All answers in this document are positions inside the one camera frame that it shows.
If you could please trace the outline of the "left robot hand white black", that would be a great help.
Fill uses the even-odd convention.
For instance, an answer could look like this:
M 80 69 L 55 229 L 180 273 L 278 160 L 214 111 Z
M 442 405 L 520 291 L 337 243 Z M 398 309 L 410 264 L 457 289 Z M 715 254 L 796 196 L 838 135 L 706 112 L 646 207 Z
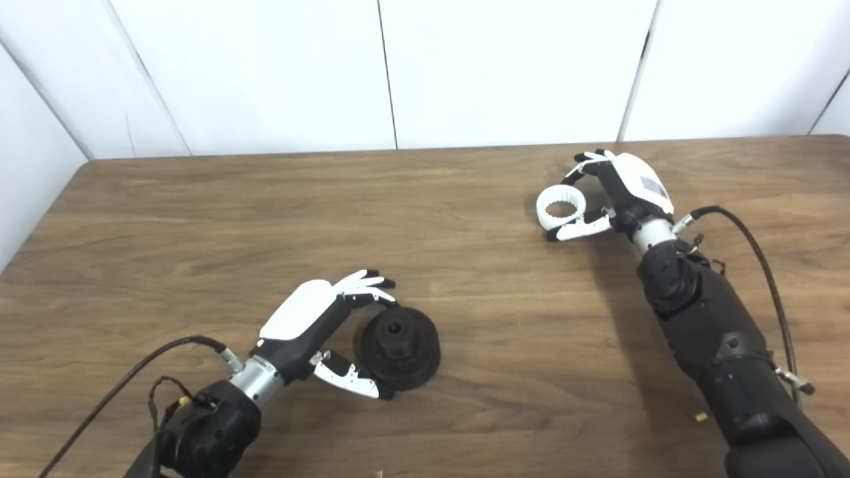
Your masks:
M 395 285 L 374 269 L 358 270 L 335 283 L 310 279 L 299 285 L 261 327 L 257 345 L 232 383 L 259 406 L 278 390 L 309 377 L 368 398 L 394 399 L 391 387 L 322 347 L 354 309 L 371 303 L 398 307 L 398 300 L 389 293 Z

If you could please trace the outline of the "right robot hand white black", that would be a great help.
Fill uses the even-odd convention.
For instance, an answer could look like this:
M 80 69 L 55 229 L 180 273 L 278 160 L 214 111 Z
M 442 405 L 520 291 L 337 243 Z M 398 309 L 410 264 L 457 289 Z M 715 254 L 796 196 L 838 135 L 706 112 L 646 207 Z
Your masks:
M 567 242 L 613 230 L 627 236 L 645 252 L 658 244 L 675 241 L 675 208 L 667 189 L 643 159 L 607 149 L 576 156 L 577 164 L 562 181 L 544 189 L 535 208 L 549 242 Z M 589 210 L 576 183 L 591 176 L 598 179 L 608 206 Z

